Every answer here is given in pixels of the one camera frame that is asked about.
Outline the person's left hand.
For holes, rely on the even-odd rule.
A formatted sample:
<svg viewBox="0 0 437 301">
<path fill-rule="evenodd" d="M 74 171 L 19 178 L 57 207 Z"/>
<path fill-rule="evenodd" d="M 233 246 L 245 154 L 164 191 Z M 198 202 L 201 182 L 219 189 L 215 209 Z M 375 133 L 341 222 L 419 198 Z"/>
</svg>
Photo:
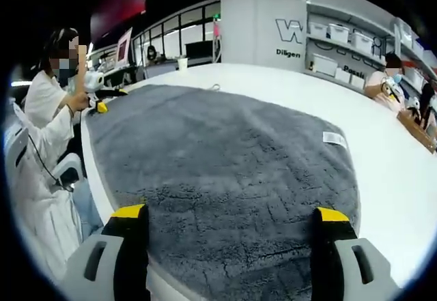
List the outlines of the person's left hand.
<svg viewBox="0 0 437 301">
<path fill-rule="evenodd" d="M 82 111 L 89 106 L 89 98 L 85 92 L 81 91 L 71 96 L 66 104 L 72 113 L 75 114 L 76 112 Z"/>
</svg>

